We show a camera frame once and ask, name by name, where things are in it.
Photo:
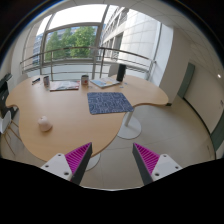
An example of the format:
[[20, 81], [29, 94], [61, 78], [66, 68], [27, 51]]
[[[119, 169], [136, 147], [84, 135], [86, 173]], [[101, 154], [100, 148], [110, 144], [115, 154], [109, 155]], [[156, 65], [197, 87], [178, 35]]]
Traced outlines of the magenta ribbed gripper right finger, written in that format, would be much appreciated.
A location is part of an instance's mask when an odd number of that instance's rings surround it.
[[182, 169], [169, 155], [157, 154], [137, 143], [133, 144], [132, 153], [144, 185]]

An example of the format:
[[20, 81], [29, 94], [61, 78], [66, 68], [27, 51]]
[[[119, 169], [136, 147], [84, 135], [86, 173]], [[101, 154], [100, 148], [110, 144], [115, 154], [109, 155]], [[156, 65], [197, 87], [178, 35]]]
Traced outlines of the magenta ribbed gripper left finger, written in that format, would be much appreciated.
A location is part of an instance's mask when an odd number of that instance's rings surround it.
[[42, 169], [79, 185], [92, 154], [92, 143], [82, 145], [67, 154], [57, 153]]

